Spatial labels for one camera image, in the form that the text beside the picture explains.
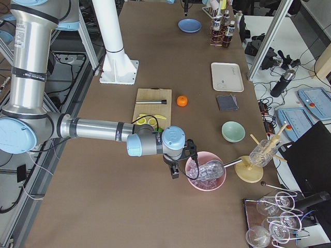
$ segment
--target blue joint cap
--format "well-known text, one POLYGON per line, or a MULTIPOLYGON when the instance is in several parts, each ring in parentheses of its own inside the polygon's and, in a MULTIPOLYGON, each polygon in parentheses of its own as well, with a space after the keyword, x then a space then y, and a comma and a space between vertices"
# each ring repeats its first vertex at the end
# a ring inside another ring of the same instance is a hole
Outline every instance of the blue joint cap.
POLYGON ((176 126, 170 126, 162 133, 163 144, 172 150, 180 150, 185 146, 185 133, 176 126))
POLYGON ((0 149, 7 153, 20 154, 37 145, 35 132, 24 122, 4 117, 0 118, 0 149))
POLYGON ((16 4, 23 6, 38 6, 46 3, 48 0, 12 0, 16 4))
POLYGON ((0 30, 0 38, 6 44, 9 44, 14 39, 14 37, 10 33, 2 30, 0 30))
POLYGON ((139 135, 131 134, 126 140, 126 149, 128 150, 129 156, 140 157, 142 155, 142 146, 139 135))
POLYGON ((77 31, 79 29, 79 22, 60 22, 56 29, 61 31, 77 31))
POLYGON ((1 19, 8 22, 16 21, 16 18, 12 14, 4 14, 3 16, 1 16, 1 19))

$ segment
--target lemon slice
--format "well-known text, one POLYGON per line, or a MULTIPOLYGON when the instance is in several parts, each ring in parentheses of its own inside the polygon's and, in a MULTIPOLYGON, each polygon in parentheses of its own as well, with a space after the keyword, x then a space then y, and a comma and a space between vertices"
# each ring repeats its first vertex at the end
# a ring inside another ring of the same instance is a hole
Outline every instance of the lemon slice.
POLYGON ((142 124, 146 124, 146 123, 147 123, 146 118, 141 118, 140 120, 137 120, 138 125, 142 125, 142 124))
POLYGON ((154 118, 151 118, 148 120, 147 122, 148 124, 150 124, 152 127, 156 125, 156 120, 154 118))

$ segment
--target white tray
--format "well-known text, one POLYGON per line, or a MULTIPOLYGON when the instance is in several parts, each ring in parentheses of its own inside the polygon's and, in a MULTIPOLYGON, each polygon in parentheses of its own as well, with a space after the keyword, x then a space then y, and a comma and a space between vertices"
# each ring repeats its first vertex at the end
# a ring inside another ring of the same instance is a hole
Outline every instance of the white tray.
POLYGON ((244 91, 239 65, 232 63, 212 63, 213 88, 217 91, 244 91))

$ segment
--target green bowl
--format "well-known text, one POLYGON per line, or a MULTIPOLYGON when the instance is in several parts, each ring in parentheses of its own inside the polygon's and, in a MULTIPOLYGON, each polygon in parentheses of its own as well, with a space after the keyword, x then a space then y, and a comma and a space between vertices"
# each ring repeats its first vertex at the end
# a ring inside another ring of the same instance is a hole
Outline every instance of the green bowl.
POLYGON ((222 126, 222 135, 229 142, 239 142, 245 137, 245 129, 235 121, 228 121, 222 126))

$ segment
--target blue control panel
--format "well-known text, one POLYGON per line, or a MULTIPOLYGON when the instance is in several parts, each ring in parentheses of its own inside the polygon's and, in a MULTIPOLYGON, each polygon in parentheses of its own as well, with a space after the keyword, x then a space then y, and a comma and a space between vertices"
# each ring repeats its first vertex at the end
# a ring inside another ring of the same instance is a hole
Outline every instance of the blue control panel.
POLYGON ((285 132, 294 142, 314 125, 314 121, 304 107, 279 109, 277 117, 281 123, 289 124, 285 132))
POLYGON ((331 96, 324 88, 300 89, 298 95, 318 120, 331 120, 331 96))

